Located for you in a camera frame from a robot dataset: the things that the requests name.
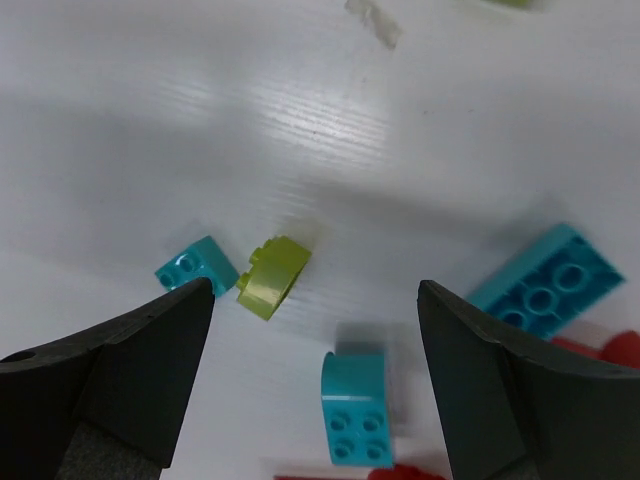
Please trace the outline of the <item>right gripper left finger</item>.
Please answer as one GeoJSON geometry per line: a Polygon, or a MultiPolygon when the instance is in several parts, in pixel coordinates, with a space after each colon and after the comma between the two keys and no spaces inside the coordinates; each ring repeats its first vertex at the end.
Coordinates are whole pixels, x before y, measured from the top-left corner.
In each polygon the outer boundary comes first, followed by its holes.
{"type": "Polygon", "coordinates": [[[207,340],[212,283],[1,361],[4,479],[157,479],[207,340]]]}

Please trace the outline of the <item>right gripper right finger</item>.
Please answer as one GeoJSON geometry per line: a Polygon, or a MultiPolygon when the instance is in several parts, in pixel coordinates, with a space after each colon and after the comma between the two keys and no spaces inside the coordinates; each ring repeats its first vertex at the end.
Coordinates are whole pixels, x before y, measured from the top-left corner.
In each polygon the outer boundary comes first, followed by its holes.
{"type": "Polygon", "coordinates": [[[638,370],[541,340],[432,280],[417,309],[454,478],[638,478],[638,370]]]}

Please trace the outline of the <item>small green lego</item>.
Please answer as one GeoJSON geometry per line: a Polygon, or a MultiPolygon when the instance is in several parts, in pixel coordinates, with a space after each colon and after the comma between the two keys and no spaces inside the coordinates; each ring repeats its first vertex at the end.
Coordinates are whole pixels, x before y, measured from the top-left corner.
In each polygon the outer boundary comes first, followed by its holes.
{"type": "Polygon", "coordinates": [[[250,268],[236,282],[240,305],[268,321],[288,295],[311,251],[281,235],[265,241],[249,258],[250,268]]]}

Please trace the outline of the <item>green long lego brick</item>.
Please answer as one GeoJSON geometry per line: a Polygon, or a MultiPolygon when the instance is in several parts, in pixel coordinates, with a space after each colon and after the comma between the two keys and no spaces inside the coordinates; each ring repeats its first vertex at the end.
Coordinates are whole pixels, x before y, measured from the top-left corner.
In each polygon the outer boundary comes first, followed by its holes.
{"type": "Polygon", "coordinates": [[[521,10],[530,9],[534,0],[484,0],[485,2],[521,10]]]}

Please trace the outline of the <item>small red square lego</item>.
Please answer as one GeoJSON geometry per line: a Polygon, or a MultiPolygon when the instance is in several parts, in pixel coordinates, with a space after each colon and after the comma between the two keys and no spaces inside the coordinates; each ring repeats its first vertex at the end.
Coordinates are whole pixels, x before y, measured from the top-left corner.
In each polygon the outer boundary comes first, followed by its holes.
{"type": "Polygon", "coordinates": [[[551,340],[551,343],[565,350],[580,354],[584,357],[602,360],[601,351],[595,347],[591,347],[561,336],[554,337],[551,340]]]}

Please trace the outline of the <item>red arch lego brick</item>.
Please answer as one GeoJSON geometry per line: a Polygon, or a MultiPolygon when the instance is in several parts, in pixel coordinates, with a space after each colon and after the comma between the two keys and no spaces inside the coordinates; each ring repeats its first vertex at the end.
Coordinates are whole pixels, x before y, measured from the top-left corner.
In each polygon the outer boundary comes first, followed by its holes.
{"type": "MultiPolygon", "coordinates": [[[[319,476],[294,476],[276,475],[273,480],[335,480],[335,478],[319,476]]],[[[391,468],[376,468],[371,470],[367,480],[445,480],[445,477],[437,475],[418,467],[404,464],[396,464],[391,468]]]]}

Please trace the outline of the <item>cyan long lego upturned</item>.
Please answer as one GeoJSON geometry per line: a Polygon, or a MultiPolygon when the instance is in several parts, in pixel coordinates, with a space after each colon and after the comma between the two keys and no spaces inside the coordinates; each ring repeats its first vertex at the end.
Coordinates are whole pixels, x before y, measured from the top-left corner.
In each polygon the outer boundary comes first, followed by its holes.
{"type": "Polygon", "coordinates": [[[579,231],[561,223],[481,282],[467,301],[549,340],[623,282],[579,231]]]}

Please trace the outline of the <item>red sloped lego brick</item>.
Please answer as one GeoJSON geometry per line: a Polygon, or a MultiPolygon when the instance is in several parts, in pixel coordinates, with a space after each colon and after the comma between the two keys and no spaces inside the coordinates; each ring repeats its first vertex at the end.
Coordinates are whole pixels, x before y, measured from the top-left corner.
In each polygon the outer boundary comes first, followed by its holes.
{"type": "Polygon", "coordinates": [[[612,364],[640,369],[640,334],[634,330],[611,337],[600,351],[600,359],[612,364]]]}

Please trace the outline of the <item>cyan curved lego brick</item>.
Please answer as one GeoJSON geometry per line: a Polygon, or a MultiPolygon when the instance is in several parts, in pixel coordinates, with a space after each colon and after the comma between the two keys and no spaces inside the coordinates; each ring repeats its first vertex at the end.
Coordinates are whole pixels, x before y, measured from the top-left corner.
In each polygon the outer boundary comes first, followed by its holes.
{"type": "Polygon", "coordinates": [[[383,347],[355,341],[337,343],[322,363],[320,398],[334,465],[393,466],[388,362],[383,347]]]}

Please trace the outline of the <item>small cyan square lego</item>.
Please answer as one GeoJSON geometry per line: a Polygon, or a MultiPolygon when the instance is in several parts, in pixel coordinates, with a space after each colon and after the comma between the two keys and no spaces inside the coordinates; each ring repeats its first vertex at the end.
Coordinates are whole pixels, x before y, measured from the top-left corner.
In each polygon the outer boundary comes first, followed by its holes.
{"type": "Polygon", "coordinates": [[[197,278],[208,278],[215,297],[232,289],[239,273],[211,236],[192,243],[156,272],[166,291],[175,290],[197,278]]]}

